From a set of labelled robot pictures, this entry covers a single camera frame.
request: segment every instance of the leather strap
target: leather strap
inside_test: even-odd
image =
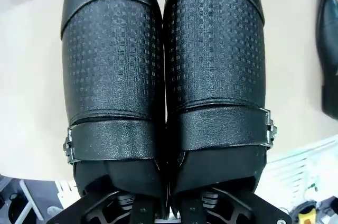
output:
[[[264,145],[267,113],[246,106],[209,107],[180,114],[171,121],[181,150]]]
[[[146,120],[83,123],[70,130],[77,161],[150,159],[156,155],[154,124]]]

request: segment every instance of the shoe upper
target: shoe upper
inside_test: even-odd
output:
[[[80,194],[109,176],[118,189],[165,198],[155,163],[165,127],[157,1],[64,0],[61,38]]]
[[[258,183],[267,132],[263,26],[260,0],[166,0],[167,128],[183,156],[174,193],[253,176],[248,189]]]
[[[317,46],[325,78],[338,70],[338,1],[322,0],[317,21]]]

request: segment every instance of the beige surface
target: beige surface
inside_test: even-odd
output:
[[[163,8],[164,0],[158,0]],[[72,178],[66,134],[61,41],[63,0],[0,0],[0,173]],[[270,154],[325,139],[338,123],[320,109],[321,71],[314,41],[317,0],[262,0],[267,108],[278,126]]]

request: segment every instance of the yellow object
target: yellow object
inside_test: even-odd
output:
[[[315,224],[316,223],[316,209],[306,214],[299,214],[299,224]]]

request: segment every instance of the metal buckle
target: metal buckle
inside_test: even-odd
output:
[[[261,144],[261,146],[266,146],[271,149],[274,146],[274,140],[277,134],[277,127],[274,125],[274,121],[271,119],[271,111],[268,109],[261,110],[265,111],[266,113],[266,126],[267,126],[267,133],[266,133],[266,143]]]
[[[63,151],[65,155],[67,156],[67,161],[69,164],[74,164],[75,162],[79,162],[80,160],[77,160],[74,155],[74,147],[72,142],[72,127],[68,128],[68,135],[65,138],[65,142],[63,144]]]

